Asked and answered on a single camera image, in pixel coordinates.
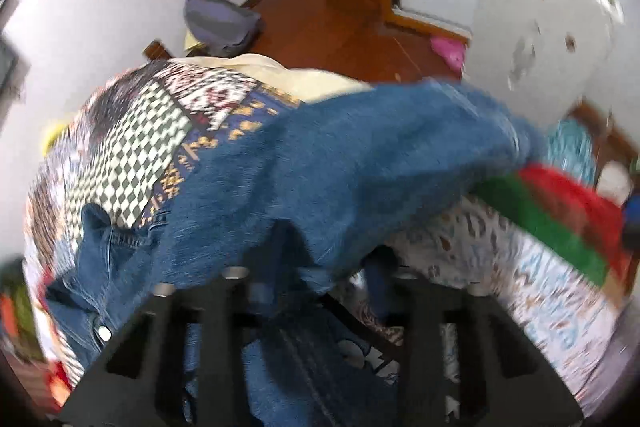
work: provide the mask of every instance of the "jeans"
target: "jeans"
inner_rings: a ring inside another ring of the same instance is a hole
[[[76,267],[47,293],[84,367],[158,282],[252,274],[254,311],[273,317],[246,346],[254,415],[267,425],[389,425],[394,393],[344,363],[312,301],[420,211],[539,158],[542,137],[466,86],[381,86],[305,105],[241,142],[202,153],[171,206],[140,230],[82,211]],[[196,362],[197,332],[186,367]]]

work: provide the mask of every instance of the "teal cloth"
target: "teal cloth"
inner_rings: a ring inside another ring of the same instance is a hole
[[[596,162],[587,129],[573,118],[561,120],[547,137],[545,164],[554,166],[588,187],[596,182]]]

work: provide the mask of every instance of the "pink object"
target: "pink object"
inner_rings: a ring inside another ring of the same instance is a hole
[[[431,49],[435,54],[444,58],[447,66],[457,75],[462,74],[462,64],[465,62],[465,45],[462,42],[445,37],[431,37]]]

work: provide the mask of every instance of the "black and white checkered pattern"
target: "black and white checkered pattern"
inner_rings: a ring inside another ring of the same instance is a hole
[[[65,224],[74,252],[82,239],[82,207],[97,203],[112,223],[130,228],[190,128],[189,118],[158,83],[140,92],[68,192]]]

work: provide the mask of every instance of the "navy fabric with gold pattern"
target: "navy fabric with gold pattern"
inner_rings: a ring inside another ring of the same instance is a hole
[[[143,227],[167,201],[180,193],[180,184],[200,167],[198,152],[215,149],[228,141],[260,129],[280,113],[296,109],[302,102],[266,84],[258,84],[242,103],[231,112],[213,137],[193,127],[175,150],[171,163],[154,184],[151,198],[136,220],[134,227]]]

